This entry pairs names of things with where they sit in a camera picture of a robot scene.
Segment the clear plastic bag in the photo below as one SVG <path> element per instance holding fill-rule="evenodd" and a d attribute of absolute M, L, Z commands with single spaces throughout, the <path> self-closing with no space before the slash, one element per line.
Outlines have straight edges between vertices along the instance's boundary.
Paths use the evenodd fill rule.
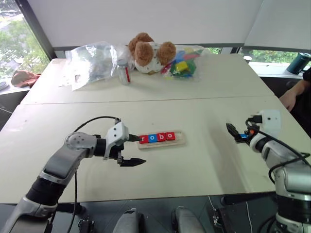
<path fill-rule="evenodd" d="M 72 90 L 98 80 L 113 78 L 120 59 L 126 59 L 129 68 L 134 68 L 133 58 L 126 46 L 114 46 L 107 42 L 97 42 L 66 51 L 66 58 L 61 85 L 71 85 Z"/>
<path fill-rule="evenodd" d="M 204 75 L 206 57 L 210 51 L 201 46 L 176 46 L 174 60 L 165 66 L 161 73 L 168 80 L 198 81 Z"/>

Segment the teddy bear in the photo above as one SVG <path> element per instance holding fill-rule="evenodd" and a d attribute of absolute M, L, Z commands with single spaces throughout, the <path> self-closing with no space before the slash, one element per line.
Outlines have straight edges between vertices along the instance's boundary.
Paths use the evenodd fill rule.
<path fill-rule="evenodd" d="M 170 63 L 176 55 L 172 42 L 159 45 L 147 33 L 139 33 L 128 48 L 134 58 L 135 68 L 141 73 L 154 74 Z"/>

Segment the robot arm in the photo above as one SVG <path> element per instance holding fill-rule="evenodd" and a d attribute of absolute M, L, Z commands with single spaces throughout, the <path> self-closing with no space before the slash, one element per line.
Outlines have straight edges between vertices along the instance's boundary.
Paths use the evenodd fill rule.
<path fill-rule="evenodd" d="M 269 177 L 276 186 L 278 229 L 290 233 L 311 232 L 311 167 L 300 153 L 294 153 L 274 138 L 280 131 L 279 111 L 261 111 L 250 117 L 246 125 L 248 129 L 243 134 L 229 123 L 227 129 L 237 143 L 245 142 L 253 151 L 261 153 L 269 167 Z"/>
<path fill-rule="evenodd" d="M 60 196 L 84 158 L 91 158 L 93 155 L 101 156 L 104 160 L 113 158 L 120 166 L 144 163 L 145 160 L 124 160 L 121 156 L 124 142 L 139 140 L 138 136 L 128 133 L 128 128 L 122 122 L 117 122 L 109 129 L 105 139 L 99 135 L 81 132 L 69 134 L 63 146 L 48 160 L 31 189 L 17 204 L 1 232 L 24 232 L 23 229 L 19 231 L 15 227 L 20 219 L 24 221 L 24 216 L 31 216 L 32 219 L 50 218 L 57 208 Z"/>

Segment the brown cloth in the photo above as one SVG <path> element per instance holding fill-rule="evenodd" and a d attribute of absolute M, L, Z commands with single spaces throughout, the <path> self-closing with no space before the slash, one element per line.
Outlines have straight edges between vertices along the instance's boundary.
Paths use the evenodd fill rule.
<path fill-rule="evenodd" d="M 13 74 L 11 84 L 17 87 L 29 86 L 31 88 L 40 75 L 26 70 L 16 70 Z"/>

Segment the red letter block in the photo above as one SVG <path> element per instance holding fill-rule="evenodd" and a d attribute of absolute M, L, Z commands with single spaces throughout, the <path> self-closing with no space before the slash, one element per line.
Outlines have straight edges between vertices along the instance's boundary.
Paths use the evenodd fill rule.
<path fill-rule="evenodd" d="M 166 141 L 166 135 L 165 135 L 165 133 L 157 133 L 157 134 L 156 134 L 156 137 L 157 137 L 157 141 L 158 141 L 158 142 L 164 142 L 164 141 Z"/>
<path fill-rule="evenodd" d="M 175 133 L 174 132 L 167 132 L 166 133 L 166 140 L 175 140 Z"/>
<path fill-rule="evenodd" d="M 141 144 L 148 143 L 148 135 L 141 135 L 139 137 L 141 138 L 141 141 L 139 141 L 139 143 Z"/>

